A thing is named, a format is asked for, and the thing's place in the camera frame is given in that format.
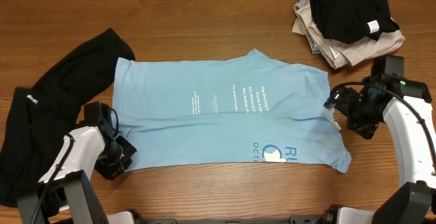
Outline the light blue printed t-shirt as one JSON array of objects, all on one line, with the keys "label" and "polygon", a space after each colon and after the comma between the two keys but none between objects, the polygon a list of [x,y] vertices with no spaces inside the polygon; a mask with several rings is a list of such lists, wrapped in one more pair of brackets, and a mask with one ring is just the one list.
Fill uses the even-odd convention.
[{"label": "light blue printed t-shirt", "polygon": [[227,61],[119,59],[113,108],[135,148],[131,168],[203,163],[351,163],[328,74],[259,50]]}]

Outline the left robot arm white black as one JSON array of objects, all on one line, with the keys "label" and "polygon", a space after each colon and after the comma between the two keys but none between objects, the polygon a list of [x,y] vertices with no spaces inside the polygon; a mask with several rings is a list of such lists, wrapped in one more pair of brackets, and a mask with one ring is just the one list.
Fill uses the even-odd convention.
[{"label": "left robot arm white black", "polygon": [[123,174],[136,151],[120,134],[115,109],[99,101],[88,103],[83,121],[64,136],[60,153],[37,189],[18,199],[23,223],[48,223],[64,210],[71,212],[66,223],[141,223],[135,210],[106,214],[90,183],[93,171],[108,180]]}]

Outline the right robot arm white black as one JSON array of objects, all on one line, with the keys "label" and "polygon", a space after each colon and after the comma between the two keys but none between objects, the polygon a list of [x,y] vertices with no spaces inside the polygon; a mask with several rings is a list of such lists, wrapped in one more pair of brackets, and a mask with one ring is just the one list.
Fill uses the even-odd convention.
[{"label": "right robot arm white black", "polygon": [[388,126],[399,169],[399,189],[375,212],[333,206],[317,223],[434,223],[435,129],[432,97],[423,82],[404,77],[404,59],[374,59],[371,73],[360,82],[332,88],[324,106],[338,110],[347,128],[373,137],[380,123]]}]

